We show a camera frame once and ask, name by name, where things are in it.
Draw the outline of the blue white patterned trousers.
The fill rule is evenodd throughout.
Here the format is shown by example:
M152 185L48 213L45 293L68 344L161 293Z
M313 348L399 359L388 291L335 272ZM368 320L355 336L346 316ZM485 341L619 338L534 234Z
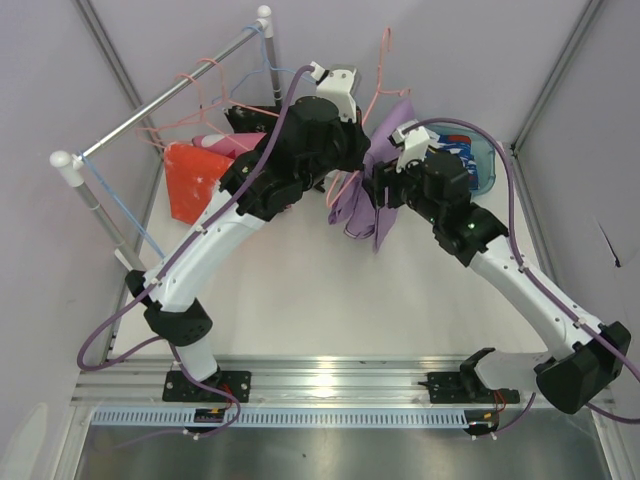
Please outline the blue white patterned trousers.
M472 153L472 140L463 134L439 134L438 144L440 148L456 155L469 174L470 190L477 191L479 187L478 165Z

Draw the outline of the pink hanger of orange trousers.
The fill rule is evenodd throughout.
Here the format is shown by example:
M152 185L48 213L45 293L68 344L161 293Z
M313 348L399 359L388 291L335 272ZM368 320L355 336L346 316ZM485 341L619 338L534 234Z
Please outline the pink hanger of orange trousers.
M398 98L407 97L411 94L411 88L405 87L402 89L386 89L383 85L384 80L384 62L386 55L391 52L393 44L392 28L387 26L383 31L382 38L379 46L378 63L376 71L376 89L367 106L365 113L362 116L362 126L365 126L368 119L374 110L379 98L381 96L395 96ZM342 173L338 172L332 180L329 189L325 196L325 204L328 209L332 208L341 196L345 193L346 189L354 182L358 176L357 172L354 173Z

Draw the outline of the orange trousers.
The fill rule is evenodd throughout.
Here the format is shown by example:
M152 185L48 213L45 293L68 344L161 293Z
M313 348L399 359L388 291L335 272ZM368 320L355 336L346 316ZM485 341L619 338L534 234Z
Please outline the orange trousers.
M164 170L171 216L188 225L196 222L231 164L231 158L196 146L168 145L164 150Z

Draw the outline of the light blue wire hanger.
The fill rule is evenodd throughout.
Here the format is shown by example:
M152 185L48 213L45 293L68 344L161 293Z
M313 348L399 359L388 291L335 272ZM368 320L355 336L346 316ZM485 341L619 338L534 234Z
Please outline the light blue wire hanger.
M138 220L138 218L134 215L134 213L127 207L127 205L120 198L120 196L110 186L110 184L106 181L106 179L102 176L102 174L95 167L93 162L90 161L84 153L79 152L79 157L82 163L91 171L91 173L98 180L98 182L101 184L103 189L107 192L107 194L112 198L112 200L116 203L119 209L123 212L123 214L129 220L129 222L135 226L136 230L138 231L140 236L144 239L144 241L155 251L155 253L160 258L163 258L164 253L160 248L160 246L149 234L147 229L142 225L142 223Z

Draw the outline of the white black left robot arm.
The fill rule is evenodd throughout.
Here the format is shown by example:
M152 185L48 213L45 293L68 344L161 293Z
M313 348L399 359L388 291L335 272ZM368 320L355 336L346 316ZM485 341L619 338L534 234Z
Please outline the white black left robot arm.
M182 243L154 268L127 274L148 326L174 347L188 377L204 383L220 371L208 338L213 322L197 298L206 281L327 174L360 170L369 146L354 99L299 98L281 110L253 149L236 157Z

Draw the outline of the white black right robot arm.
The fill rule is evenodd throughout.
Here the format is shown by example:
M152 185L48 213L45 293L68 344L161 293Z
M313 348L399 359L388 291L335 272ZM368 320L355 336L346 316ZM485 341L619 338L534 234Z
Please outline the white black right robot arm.
M460 367L472 383L539 393L574 414L620 375L630 332L588 313L517 253L513 233L472 201L456 156L377 164L366 190L379 207L405 205L427 220L439 246L501 293L544 342L537 353L479 350Z

